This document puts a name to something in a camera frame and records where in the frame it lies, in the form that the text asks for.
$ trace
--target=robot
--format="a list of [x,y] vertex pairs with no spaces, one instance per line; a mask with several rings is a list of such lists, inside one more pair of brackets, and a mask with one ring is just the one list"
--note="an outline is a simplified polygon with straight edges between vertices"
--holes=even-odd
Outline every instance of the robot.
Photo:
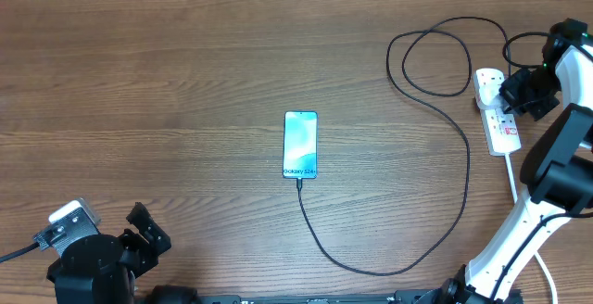
[[[508,45],[527,35],[548,38],[542,65],[524,66],[508,59]],[[559,91],[564,111],[525,158],[520,175],[524,189],[505,222],[484,251],[440,288],[384,296],[240,298],[200,297],[195,289],[165,285],[147,298],[134,298],[135,279],[156,267],[158,256],[171,247],[170,238],[141,203],[127,217],[139,234],[126,229],[116,237],[99,233],[96,213],[84,200],[74,200],[50,216],[50,225],[33,238],[35,244],[9,258],[37,247],[54,248],[59,259],[48,268],[47,278],[55,284],[58,304],[523,303],[511,286],[527,262],[572,218],[593,217],[582,213],[593,208],[593,162],[574,155],[578,147],[591,149],[593,142],[593,39],[585,23],[567,19],[550,33],[511,38],[503,56],[521,68],[499,89],[506,113],[529,113],[539,120],[560,104],[555,98]]]

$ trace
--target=wood grain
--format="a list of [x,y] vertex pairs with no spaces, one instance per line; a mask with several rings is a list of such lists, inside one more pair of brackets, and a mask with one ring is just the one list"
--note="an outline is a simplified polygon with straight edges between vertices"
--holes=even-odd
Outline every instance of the wood grain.
[[[1,0],[0,251],[28,245],[53,210],[86,197],[119,234],[133,202],[170,234],[171,252],[139,280],[203,295],[389,293],[437,287],[475,257],[511,209],[504,160],[487,153],[472,87],[420,95],[445,110],[472,148],[467,209],[424,262],[377,278],[338,269],[315,247],[282,178],[284,112],[319,112],[319,168],[304,186],[327,249],[352,266],[389,271],[419,257],[459,212],[465,146],[431,110],[385,77],[385,49],[402,32],[452,16],[545,31],[593,22],[593,0]],[[443,29],[469,46],[473,69],[505,69],[502,36],[483,22]],[[393,49],[393,67],[412,41]],[[542,39],[513,47],[539,60]],[[454,40],[431,35],[410,54],[417,83],[451,92],[467,62]],[[414,95],[418,92],[404,85]],[[554,120],[521,118],[524,150]],[[541,253],[560,301],[588,303],[593,222],[571,222]],[[55,303],[44,279],[54,252],[0,266],[0,302]],[[549,302],[531,262],[516,284]]]

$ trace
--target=blue phone screen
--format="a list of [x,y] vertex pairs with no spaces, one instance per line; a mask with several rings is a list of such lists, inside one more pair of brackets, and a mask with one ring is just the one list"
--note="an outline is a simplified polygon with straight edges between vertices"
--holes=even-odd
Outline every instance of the blue phone screen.
[[284,178],[317,177],[317,113],[290,111],[284,116]]

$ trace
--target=wooden table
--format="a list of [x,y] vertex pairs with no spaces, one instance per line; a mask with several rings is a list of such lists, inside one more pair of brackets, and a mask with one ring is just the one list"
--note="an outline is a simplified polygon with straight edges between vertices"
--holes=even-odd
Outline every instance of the wooden table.
[[[385,77],[385,48],[402,32],[453,16],[497,20],[510,35],[567,17],[593,22],[593,0],[0,0],[0,252],[27,246],[47,215],[77,196],[120,234],[135,201],[173,249],[139,280],[203,295],[389,293],[437,287],[475,257],[511,209],[504,160],[488,155],[473,87],[421,95],[468,135],[472,173],[456,230],[393,277],[341,270],[322,256],[281,174],[284,112],[319,112],[319,177],[304,201],[327,249],[352,266],[407,266],[459,212],[465,149],[434,112]],[[505,69],[490,24],[443,28],[465,41],[475,69]],[[396,78],[412,38],[393,50]],[[513,47],[540,60],[542,38]],[[454,40],[428,36],[408,72],[455,91],[467,62]],[[521,118],[526,150],[559,111]],[[541,249],[561,302],[593,296],[593,222],[571,222]],[[53,251],[0,265],[0,302],[54,303]],[[532,261],[515,285],[548,303]]]

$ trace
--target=phone screen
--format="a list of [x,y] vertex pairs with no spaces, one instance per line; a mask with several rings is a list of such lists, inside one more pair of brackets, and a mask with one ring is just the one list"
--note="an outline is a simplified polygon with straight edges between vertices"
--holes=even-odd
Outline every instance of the phone screen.
[[289,111],[284,116],[284,178],[317,177],[317,113]]

